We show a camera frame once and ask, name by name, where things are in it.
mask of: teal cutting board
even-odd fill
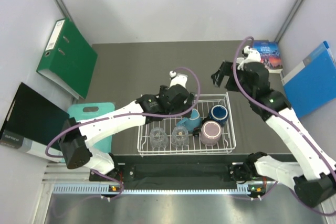
[[[111,102],[74,104],[68,109],[68,114],[76,121],[96,118],[98,116],[113,112],[114,104]],[[101,152],[109,153],[112,148],[112,136],[108,136],[94,145]]]

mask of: clear plastic cup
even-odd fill
[[[199,139],[208,146],[213,146],[221,139],[223,129],[219,123],[215,121],[207,121],[203,124]]]
[[[186,127],[177,126],[174,128],[171,143],[176,149],[182,149],[189,145],[189,132]]]
[[[149,135],[149,141],[153,148],[166,148],[169,143],[169,139],[164,129],[156,127],[151,130]]]

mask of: book cover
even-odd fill
[[[298,118],[336,98],[336,62],[326,41],[304,58],[282,84]]]
[[[56,21],[37,72],[73,97],[86,98],[97,53],[68,18]]]
[[[52,161],[45,155],[48,143],[62,130],[68,113],[21,83],[0,131],[0,144]],[[58,143],[50,153],[62,155]]]
[[[276,42],[255,41],[253,47],[260,53],[261,63],[265,65],[270,73],[281,73],[282,62]]]

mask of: dark blue mug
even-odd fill
[[[213,106],[209,111],[209,118],[212,121],[219,123],[221,127],[225,125],[228,117],[229,112],[227,111],[227,108],[220,104]]]

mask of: pink mug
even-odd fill
[[[219,123],[215,121],[207,121],[203,124],[199,139],[208,146],[213,146],[221,139],[223,129]]]

